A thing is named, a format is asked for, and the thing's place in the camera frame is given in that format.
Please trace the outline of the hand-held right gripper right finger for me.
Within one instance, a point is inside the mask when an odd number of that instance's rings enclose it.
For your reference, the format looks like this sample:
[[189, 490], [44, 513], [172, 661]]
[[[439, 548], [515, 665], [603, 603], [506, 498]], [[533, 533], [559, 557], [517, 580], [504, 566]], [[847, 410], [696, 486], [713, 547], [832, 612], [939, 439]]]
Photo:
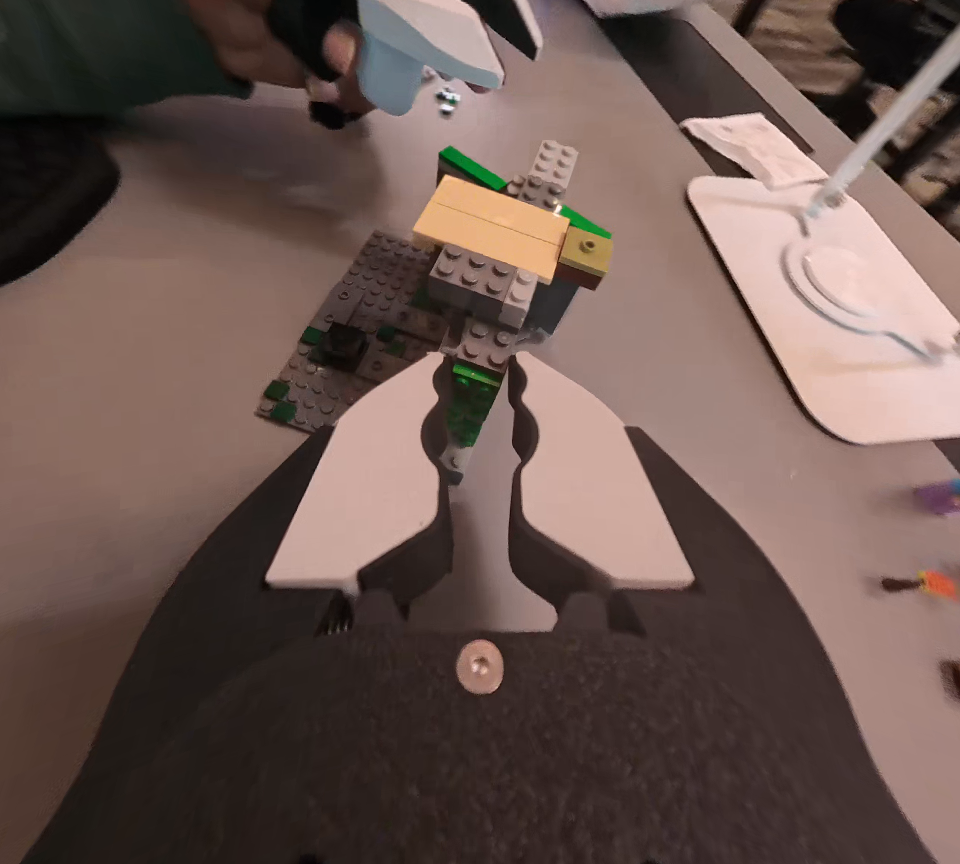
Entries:
[[508, 553], [560, 612], [576, 594], [684, 591], [695, 577], [624, 422], [531, 352], [511, 360]]

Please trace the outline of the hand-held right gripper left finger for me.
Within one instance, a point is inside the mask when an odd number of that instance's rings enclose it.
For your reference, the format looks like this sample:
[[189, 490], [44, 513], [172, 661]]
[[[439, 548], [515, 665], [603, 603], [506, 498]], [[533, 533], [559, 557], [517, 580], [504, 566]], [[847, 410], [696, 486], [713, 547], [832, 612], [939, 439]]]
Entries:
[[266, 572], [273, 590], [384, 591], [408, 607], [451, 569], [450, 488], [428, 353], [362, 397], [333, 429]]

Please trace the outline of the grey green toy brick model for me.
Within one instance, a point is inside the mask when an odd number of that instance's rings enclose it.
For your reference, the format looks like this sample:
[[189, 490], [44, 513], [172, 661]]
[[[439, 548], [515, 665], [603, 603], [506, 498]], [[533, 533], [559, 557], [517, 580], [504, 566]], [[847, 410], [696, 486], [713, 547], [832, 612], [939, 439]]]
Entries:
[[437, 185], [404, 239], [373, 231], [258, 397], [258, 417], [304, 433], [427, 354], [449, 364], [442, 461], [462, 479], [511, 357], [551, 337], [614, 256], [610, 231], [566, 204], [579, 152], [541, 141], [507, 179], [461, 150], [438, 153]]

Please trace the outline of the person's left forearm green sleeve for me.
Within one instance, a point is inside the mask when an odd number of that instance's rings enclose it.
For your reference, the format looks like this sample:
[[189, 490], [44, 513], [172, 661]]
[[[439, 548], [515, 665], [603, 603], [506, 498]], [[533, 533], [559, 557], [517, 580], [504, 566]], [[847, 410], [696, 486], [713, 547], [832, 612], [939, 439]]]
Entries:
[[111, 116], [183, 96], [245, 99], [185, 0], [1, 0], [1, 113]]

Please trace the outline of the grey desk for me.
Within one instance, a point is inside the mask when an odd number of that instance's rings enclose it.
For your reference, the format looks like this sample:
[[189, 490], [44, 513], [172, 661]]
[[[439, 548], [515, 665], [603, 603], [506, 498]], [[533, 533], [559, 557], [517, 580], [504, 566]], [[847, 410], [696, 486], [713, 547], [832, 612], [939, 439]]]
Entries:
[[374, 229], [406, 234], [452, 144], [498, 174], [575, 146], [568, 201], [610, 274], [537, 354], [640, 426], [762, 547], [841, 677], [872, 757], [939, 862], [958, 862], [958, 602], [873, 578], [958, 559], [913, 488], [927, 442], [857, 447], [798, 409], [690, 214], [712, 170], [574, 0], [531, 0], [536, 63], [439, 117], [327, 133], [304, 99], [142, 109], [108, 144], [112, 202], [2, 290], [2, 862], [82, 765], [138, 637], [196, 548], [303, 441], [257, 398]]

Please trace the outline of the person's left hand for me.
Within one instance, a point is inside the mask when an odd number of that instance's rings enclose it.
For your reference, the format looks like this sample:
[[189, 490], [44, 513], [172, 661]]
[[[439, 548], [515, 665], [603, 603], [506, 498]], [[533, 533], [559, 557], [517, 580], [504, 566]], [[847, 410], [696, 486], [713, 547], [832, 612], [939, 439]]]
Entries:
[[273, 0], [184, 0], [189, 17], [210, 43], [219, 66], [230, 77], [252, 83], [308, 90], [324, 108], [324, 119], [347, 123], [375, 110], [357, 76], [362, 37], [352, 22], [333, 25], [321, 53], [336, 81], [317, 81], [271, 33], [266, 15]]

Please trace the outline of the white book stand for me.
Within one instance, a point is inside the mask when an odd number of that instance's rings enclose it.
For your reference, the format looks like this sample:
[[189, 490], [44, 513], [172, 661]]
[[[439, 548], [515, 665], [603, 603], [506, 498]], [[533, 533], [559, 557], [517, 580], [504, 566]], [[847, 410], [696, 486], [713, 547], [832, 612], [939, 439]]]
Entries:
[[959, 436], [958, 320], [849, 191], [958, 67], [955, 29], [823, 184], [700, 176], [687, 198], [800, 407], [858, 446]]

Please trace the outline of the black rounded object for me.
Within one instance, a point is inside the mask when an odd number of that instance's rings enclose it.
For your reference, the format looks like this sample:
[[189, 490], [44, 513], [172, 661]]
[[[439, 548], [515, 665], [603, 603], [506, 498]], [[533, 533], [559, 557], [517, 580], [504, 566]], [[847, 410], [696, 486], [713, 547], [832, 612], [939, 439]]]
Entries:
[[2, 286], [54, 258], [114, 197], [121, 172], [104, 126], [90, 117], [2, 118]]

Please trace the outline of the green purple toy figure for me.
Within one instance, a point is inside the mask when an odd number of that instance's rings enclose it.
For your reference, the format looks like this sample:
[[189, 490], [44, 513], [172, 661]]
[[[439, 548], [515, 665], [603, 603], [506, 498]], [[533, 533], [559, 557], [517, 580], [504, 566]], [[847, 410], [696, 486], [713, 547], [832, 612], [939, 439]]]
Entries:
[[946, 518], [959, 515], [959, 477], [914, 488], [914, 497], [931, 514]]

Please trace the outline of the small white paper leaflet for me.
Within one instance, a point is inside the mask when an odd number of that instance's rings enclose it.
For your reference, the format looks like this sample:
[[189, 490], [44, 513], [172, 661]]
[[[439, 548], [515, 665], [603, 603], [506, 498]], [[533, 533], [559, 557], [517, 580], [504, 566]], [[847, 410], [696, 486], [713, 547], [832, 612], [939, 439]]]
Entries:
[[820, 184], [829, 176], [760, 112], [688, 118], [678, 126], [770, 191]]

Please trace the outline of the small toy torch piece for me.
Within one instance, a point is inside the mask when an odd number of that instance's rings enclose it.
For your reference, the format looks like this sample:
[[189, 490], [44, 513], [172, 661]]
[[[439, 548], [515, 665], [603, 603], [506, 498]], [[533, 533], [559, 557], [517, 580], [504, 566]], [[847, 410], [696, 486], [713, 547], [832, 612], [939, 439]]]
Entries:
[[880, 589], [885, 594], [922, 594], [946, 601], [959, 600], [958, 579], [947, 572], [921, 569], [909, 576], [878, 578]]

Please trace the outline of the black office chair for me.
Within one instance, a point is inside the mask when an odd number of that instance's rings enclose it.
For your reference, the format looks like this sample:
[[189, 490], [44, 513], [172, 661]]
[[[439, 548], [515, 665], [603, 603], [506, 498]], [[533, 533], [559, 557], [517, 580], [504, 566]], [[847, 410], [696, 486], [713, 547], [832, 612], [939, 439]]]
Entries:
[[878, 88], [901, 91], [958, 24], [907, 0], [843, 0], [832, 24], [861, 68], [834, 102], [831, 119], [848, 138], [858, 138], [875, 119], [871, 100]]

